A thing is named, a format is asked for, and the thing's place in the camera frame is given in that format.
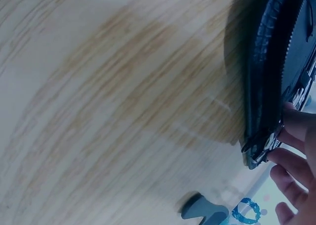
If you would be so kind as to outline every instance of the finger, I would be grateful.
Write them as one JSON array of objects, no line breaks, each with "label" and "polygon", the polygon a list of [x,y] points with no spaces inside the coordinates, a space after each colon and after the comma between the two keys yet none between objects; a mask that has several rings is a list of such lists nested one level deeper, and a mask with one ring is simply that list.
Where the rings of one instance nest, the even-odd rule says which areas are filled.
[{"label": "finger", "polygon": [[281,225],[287,225],[294,217],[293,211],[284,202],[276,206],[276,215]]},{"label": "finger", "polygon": [[305,140],[306,131],[316,123],[316,115],[285,109],[283,113],[285,130],[300,141]]},{"label": "finger", "polygon": [[314,175],[304,158],[284,148],[277,148],[268,154],[268,160],[281,165],[303,186],[310,188]]},{"label": "finger", "polygon": [[310,168],[316,177],[316,127],[308,129],[305,138],[305,154]]},{"label": "finger", "polygon": [[285,195],[290,203],[300,209],[307,199],[307,193],[293,179],[292,176],[280,165],[271,169],[271,178],[276,183],[279,190]]},{"label": "finger", "polygon": [[281,131],[281,133],[279,134],[279,136],[277,137],[278,140],[280,142],[283,142],[287,145],[290,145],[294,148],[296,148],[297,150],[299,150],[300,152],[304,153],[304,142],[300,141],[299,139],[297,139],[296,137],[294,137],[293,135],[290,135],[285,129],[283,129]]},{"label": "finger", "polygon": [[294,104],[291,103],[291,102],[286,102],[286,103],[284,103],[284,108],[285,108],[285,109],[290,109],[290,110],[296,110],[296,107],[295,107]]}]

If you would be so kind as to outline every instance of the gray object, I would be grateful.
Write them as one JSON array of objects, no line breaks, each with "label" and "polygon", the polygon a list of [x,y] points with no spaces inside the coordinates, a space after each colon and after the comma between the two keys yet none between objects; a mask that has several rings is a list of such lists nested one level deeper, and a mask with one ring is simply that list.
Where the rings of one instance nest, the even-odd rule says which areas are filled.
[{"label": "gray object", "polygon": [[200,193],[191,197],[181,210],[183,219],[203,217],[199,225],[219,225],[228,217],[228,214],[229,210],[225,206],[209,202]]}]

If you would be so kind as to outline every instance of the black leather wallet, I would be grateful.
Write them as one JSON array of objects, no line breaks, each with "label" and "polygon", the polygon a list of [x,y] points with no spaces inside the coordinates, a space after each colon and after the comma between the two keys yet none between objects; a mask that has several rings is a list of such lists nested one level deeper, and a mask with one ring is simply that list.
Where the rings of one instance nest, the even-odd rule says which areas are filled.
[{"label": "black leather wallet", "polygon": [[280,146],[282,108],[301,110],[316,63],[316,0],[261,0],[246,67],[246,155],[250,169]]}]

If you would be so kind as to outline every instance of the wood grain surface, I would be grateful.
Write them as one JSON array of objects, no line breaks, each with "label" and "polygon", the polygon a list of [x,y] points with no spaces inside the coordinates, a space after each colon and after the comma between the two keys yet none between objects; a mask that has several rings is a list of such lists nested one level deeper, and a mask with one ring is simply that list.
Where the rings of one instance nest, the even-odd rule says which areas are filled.
[{"label": "wood grain surface", "polygon": [[196,225],[250,171],[245,26],[256,0],[0,0],[0,224]]}]

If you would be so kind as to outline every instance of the wooden table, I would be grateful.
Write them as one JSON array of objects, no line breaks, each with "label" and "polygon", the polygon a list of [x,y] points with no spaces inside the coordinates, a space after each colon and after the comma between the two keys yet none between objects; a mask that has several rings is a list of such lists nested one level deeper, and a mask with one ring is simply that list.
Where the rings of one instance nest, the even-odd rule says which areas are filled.
[{"label": "wooden table", "polygon": [[255,0],[0,0],[2,225],[196,225],[243,164]]}]

